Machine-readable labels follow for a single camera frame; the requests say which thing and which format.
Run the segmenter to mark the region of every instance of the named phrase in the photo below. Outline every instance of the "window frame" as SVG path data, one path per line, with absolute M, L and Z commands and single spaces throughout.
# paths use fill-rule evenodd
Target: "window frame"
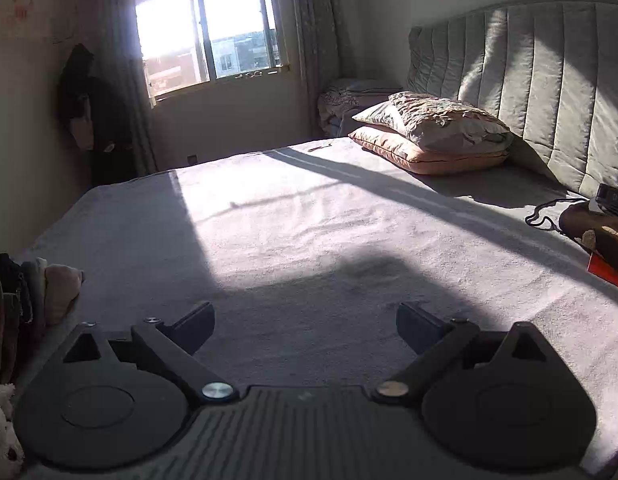
M 144 67 L 144 75 L 145 75 L 145 85 L 147 86 L 147 91 L 149 92 L 149 97 L 151 101 L 155 104 L 160 102 L 166 98 L 172 97 L 174 95 L 189 93 L 194 89 L 202 88 L 202 86 L 212 86 L 217 83 L 224 83 L 231 80 L 243 80 L 243 79 L 252 79 L 255 77 L 263 76 L 263 75 L 274 75 L 280 74 L 284 72 L 289 72 L 289 58 L 287 57 L 287 46 L 285 44 L 284 32 L 282 26 L 282 15 L 280 12 L 280 6 L 278 0 L 271 0 L 271 8 L 273 11 L 273 18 L 275 20 L 275 32 L 276 39 L 278 40 L 278 55 L 280 58 L 279 64 L 275 64 L 275 56 L 273 53 L 273 42 L 271 41 L 271 35 L 268 31 L 271 30 L 271 26 L 269 24 L 269 13 L 267 10 L 266 0 L 260 0 L 260 8 L 262 9 L 262 22 L 263 22 L 263 33 L 265 36 L 265 49 L 267 52 L 267 60 L 270 64 L 269 68 L 262 68 L 256 70 L 248 70 L 245 72 L 239 72 L 231 75 L 225 75 L 218 77 L 215 72 L 215 59 L 213 56 L 211 39 L 209 38 L 209 30 L 207 28 L 207 12 L 204 6 L 204 0 L 198 0 L 198 9 L 200 13 L 200 22 L 197 22 L 197 16 L 195 12 L 195 1 L 189 0 L 191 4 L 191 16 L 192 16 L 192 26 L 194 29 L 194 38 L 195 38 L 195 49 L 196 49 L 196 60 L 198 61 L 198 67 L 200 70 L 200 74 L 203 73 L 207 77 L 207 81 L 201 81 L 199 83 L 194 83 L 191 85 L 187 85 L 181 88 L 176 88 L 170 90 L 168 92 L 164 92 L 163 94 L 152 96 L 149 88 L 148 82 L 148 73 L 146 71 L 146 67 Z M 200 38 L 198 25 L 202 31 L 202 38 Z

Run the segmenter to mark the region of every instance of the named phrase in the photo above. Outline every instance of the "ridged plastic surface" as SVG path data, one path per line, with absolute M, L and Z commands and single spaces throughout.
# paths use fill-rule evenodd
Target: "ridged plastic surface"
M 250 389 L 206 408 L 185 436 L 145 464 L 101 475 L 52 470 L 25 476 L 133 480 L 497 479 L 440 449 L 411 411 L 370 402 L 361 388 Z M 533 478 L 516 475 L 518 480 Z M 576 470 L 543 480 L 584 479 Z

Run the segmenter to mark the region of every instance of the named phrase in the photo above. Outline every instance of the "sunlight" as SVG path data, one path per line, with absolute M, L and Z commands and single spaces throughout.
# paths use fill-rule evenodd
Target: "sunlight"
M 263 30 L 260 0 L 204 0 L 212 41 Z M 270 28 L 275 28 L 271 0 L 265 0 Z M 189 0 L 141 0 L 136 7 L 138 34 L 145 59 L 195 45 Z

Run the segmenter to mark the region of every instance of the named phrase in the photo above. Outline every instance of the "stuffed animal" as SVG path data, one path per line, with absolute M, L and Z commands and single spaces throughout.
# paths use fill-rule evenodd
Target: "stuffed animal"
M 13 384 L 0 384 L 0 480 L 15 478 L 25 458 L 13 424 L 9 420 L 13 410 L 11 397 L 14 391 Z

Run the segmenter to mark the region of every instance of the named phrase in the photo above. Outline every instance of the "upholstered headboard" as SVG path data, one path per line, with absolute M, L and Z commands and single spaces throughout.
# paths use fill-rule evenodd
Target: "upholstered headboard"
M 548 168 L 571 190 L 618 186 L 618 4 L 479 10 L 416 27 L 409 42 L 410 90 L 498 116 L 526 141 L 513 146 L 514 161 Z

